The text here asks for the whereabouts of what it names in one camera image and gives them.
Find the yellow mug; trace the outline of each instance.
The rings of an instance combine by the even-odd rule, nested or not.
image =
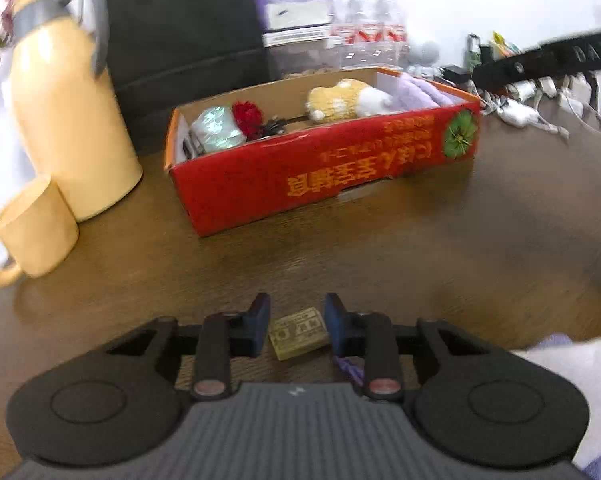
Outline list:
[[[78,225],[49,175],[36,177],[0,212],[0,241],[13,262],[0,269],[0,286],[23,273],[53,270],[76,245]]]

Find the red flower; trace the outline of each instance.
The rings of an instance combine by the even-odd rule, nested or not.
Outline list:
[[[247,140],[257,140],[261,137],[261,125],[263,124],[263,112],[250,101],[236,101],[231,111],[234,114],[236,126],[238,126],[247,137]]]

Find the yellow pitcher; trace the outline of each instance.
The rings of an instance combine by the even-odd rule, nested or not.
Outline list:
[[[16,0],[12,97],[24,147],[58,183],[82,221],[124,197],[142,168],[106,68],[105,0],[91,0],[94,38],[72,19],[71,0]]]

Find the yellow soap bar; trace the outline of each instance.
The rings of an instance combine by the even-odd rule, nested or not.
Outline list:
[[[269,337],[279,361],[329,344],[321,313],[314,307],[281,317],[269,326]]]

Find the open box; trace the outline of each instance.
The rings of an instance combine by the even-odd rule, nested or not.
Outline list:
[[[451,153],[446,142],[470,118],[471,129],[479,127],[479,98],[436,83],[455,105],[320,125],[303,119],[312,88],[353,78],[391,94],[400,75],[382,68],[314,74],[176,108],[167,133],[165,170],[196,232],[211,235],[335,196],[347,187],[473,156],[478,129],[464,153]],[[276,115],[294,121],[287,134],[187,160],[183,140],[189,124],[209,107],[236,101],[257,104],[265,120]]]

